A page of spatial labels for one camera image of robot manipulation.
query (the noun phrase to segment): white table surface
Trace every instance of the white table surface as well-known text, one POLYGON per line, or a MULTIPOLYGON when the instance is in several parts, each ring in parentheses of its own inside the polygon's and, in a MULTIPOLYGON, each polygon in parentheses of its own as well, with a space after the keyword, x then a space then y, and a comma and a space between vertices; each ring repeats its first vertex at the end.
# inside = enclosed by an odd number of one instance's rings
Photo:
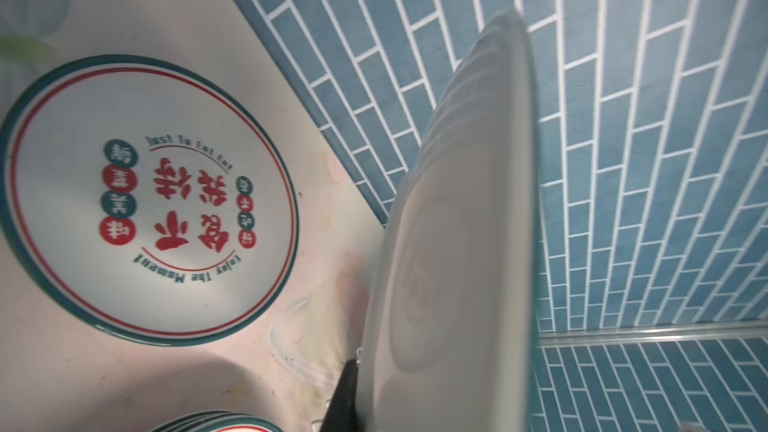
POLYGON ((0 429, 142 431, 209 408, 308 430, 302 384, 271 356, 270 321, 340 270, 376 262, 383 229, 232 0, 72 0, 46 43, 58 62, 129 53, 176 63, 240 101, 299 194, 301 235, 281 296, 244 330, 188 348, 113 338, 40 290, 0 241, 0 429))

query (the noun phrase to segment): red circle with chinese character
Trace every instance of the red circle with chinese character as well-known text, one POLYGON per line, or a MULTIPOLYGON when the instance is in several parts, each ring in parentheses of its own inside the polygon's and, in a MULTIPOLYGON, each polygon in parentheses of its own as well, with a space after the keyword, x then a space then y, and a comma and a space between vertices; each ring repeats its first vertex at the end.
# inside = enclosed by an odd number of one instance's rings
POLYGON ((112 164, 106 166, 101 171, 101 178, 110 190, 122 192, 123 194, 136 188, 138 183, 134 171, 129 168, 119 168, 112 164))
POLYGON ((241 230, 237 233, 237 241, 245 248, 252 248, 256 245, 256 234, 252 230, 241 230))
POLYGON ((250 212, 254 210, 254 200, 249 196, 240 194, 237 196, 237 207, 242 212, 250 212))
POLYGON ((105 217, 98 226, 101 238, 111 245, 128 244, 136 235, 136 226, 129 218, 105 217))

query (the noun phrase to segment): white plate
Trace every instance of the white plate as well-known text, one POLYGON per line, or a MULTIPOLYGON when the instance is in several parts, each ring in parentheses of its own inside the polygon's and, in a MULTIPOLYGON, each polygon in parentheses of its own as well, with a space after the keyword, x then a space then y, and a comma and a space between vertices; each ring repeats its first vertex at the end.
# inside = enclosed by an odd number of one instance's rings
POLYGON ((2 224, 64 308, 130 340, 213 341, 285 284, 299 234, 280 154, 206 79, 97 56, 50 72, 0 133, 2 224))

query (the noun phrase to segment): plate rim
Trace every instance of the plate rim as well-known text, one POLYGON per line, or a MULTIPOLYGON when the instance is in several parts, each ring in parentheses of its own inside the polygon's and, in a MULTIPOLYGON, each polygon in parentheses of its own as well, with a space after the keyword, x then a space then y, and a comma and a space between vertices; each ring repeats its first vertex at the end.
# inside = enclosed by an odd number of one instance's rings
POLYGON ((286 166, 285 161, 283 161, 283 157, 280 154, 280 151, 277 149, 277 147, 275 147, 274 142, 270 138, 269 134, 266 133, 261 124, 259 124, 258 121, 250 114, 250 112, 248 112, 248 110, 243 107, 242 104, 235 100, 234 97, 232 97, 229 93, 225 92, 223 89, 208 79, 171 62, 130 54, 106 54, 73 60, 72 62, 67 62, 59 67, 56 67, 50 72, 43 74, 31 85, 29 85, 24 90, 24 92, 14 101, 13 105, 8 110, 8 114, 3 120, 2 128, 0 128, 0 160, 2 160, 3 182, 2 187, 0 187, 0 226, 2 226, 2 230, 5 233, 5 238, 8 241, 10 249, 14 252, 16 259, 19 260, 27 275, 34 281, 34 283, 37 284, 37 286, 39 286, 47 296, 49 296, 54 302, 60 305, 64 310, 80 319, 82 322, 85 322, 86 324, 89 324, 103 332, 107 332, 108 334, 115 337, 138 342, 140 344, 159 345, 165 347, 183 347, 189 345, 206 344, 224 338, 228 335, 232 335, 254 322, 272 305, 272 303, 274 303, 274 301, 283 291, 285 284, 288 283, 290 274, 293 271, 293 266, 296 264, 296 256, 299 249, 300 236, 299 203, 296 199, 296 190, 293 186, 293 180, 290 177, 288 167, 286 166), (97 317, 96 315, 86 311, 81 305, 70 299, 66 294, 59 290, 55 284, 52 283, 52 281, 49 280, 45 273, 43 273, 43 271, 40 269, 39 265, 34 260, 33 256, 19 235, 17 226, 14 223, 13 214, 8 202, 8 194, 6 191, 6 188, 8 187, 7 177, 12 161, 8 146, 17 135, 14 134, 14 131, 16 130, 18 121, 26 116, 24 111, 28 108, 30 103, 38 98, 40 93, 54 82, 74 72, 78 72, 90 67, 115 64, 133 64, 166 69, 170 72, 180 74, 182 76, 186 76, 189 79, 195 80, 216 92, 216 94, 221 95, 223 98, 225 98, 225 100, 230 102, 230 104, 235 107, 238 112, 243 114, 244 118, 263 136, 269 148, 272 149, 271 151, 274 153, 275 159, 278 161, 279 166, 285 173, 290 199, 289 204, 291 207, 293 207, 294 222, 296 227, 295 236, 293 238, 293 251, 286 266, 285 277, 277 285, 277 288, 272 296, 269 297, 269 299, 260 308, 255 310, 255 312, 253 312, 249 317, 245 318, 242 322, 239 322, 224 330, 216 331, 212 334, 199 335, 192 338, 157 337, 127 330, 125 328, 119 327, 116 324, 106 322, 100 317, 97 317))

